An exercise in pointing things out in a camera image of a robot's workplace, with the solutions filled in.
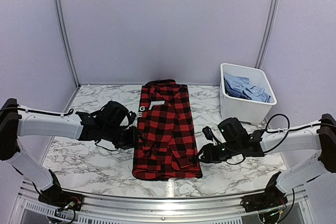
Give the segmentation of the red black plaid shirt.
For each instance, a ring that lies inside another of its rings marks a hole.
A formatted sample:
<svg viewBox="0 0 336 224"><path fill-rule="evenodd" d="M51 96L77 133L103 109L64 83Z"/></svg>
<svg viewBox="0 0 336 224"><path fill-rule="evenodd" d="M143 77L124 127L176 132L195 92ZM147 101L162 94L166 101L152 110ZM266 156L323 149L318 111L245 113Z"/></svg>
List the red black plaid shirt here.
<svg viewBox="0 0 336 224"><path fill-rule="evenodd" d="M140 180L202 178L188 87L174 80L142 86L132 174Z"/></svg>

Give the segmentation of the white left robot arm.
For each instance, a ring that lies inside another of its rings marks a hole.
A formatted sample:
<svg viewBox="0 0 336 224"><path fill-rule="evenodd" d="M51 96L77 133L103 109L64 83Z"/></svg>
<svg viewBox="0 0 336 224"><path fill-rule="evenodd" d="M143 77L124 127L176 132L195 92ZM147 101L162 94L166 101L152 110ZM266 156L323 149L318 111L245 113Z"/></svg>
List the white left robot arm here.
<svg viewBox="0 0 336 224"><path fill-rule="evenodd" d="M10 98L1 107L1 160L32 181L54 205L61 206L67 198L56 175L26 153L19 137L59 136L95 144L105 140L117 150L127 150L138 140L135 117L115 101L91 113L73 109L60 113L32 109Z"/></svg>

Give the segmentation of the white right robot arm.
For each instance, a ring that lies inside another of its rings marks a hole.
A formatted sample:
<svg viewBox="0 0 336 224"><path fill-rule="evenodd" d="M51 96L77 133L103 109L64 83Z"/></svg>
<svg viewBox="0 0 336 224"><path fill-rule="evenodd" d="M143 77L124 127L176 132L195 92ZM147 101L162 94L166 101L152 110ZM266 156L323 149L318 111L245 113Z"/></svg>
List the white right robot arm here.
<svg viewBox="0 0 336 224"><path fill-rule="evenodd" d="M215 137L210 127L203 128L209 144L204 145L194 160L210 164L226 162L234 156L265 157L268 154L313 150L314 154L285 172L274 174L260 203L271 207L281 195L326 173L335 173L335 119L330 114L308 124L285 129L264 128L247 133L237 118L227 118L218 126L224 142Z"/></svg>

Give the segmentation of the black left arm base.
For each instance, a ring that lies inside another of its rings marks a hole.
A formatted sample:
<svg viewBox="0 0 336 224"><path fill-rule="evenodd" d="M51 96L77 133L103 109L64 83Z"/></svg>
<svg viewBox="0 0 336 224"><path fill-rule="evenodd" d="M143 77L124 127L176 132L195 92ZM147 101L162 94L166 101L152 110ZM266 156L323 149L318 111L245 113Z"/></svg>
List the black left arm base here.
<svg viewBox="0 0 336 224"><path fill-rule="evenodd" d="M63 190L55 173L51 170L49 170L49 172L53 179L52 186L39 192L38 201L59 207L63 210L72 208L75 211L80 211L84 196Z"/></svg>

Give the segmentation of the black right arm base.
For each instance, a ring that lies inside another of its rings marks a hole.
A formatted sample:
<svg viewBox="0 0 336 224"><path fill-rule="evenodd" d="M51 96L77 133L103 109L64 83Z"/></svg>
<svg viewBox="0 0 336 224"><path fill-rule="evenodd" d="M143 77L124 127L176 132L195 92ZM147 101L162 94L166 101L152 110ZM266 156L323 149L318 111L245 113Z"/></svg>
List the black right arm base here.
<svg viewBox="0 0 336 224"><path fill-rule="evenodd" d="M241 198L240 205L246 212L273 208L288 202L286 194L276 187L280 174L281 172L277 172L272 175L263 193L245 195Z"/></svg>

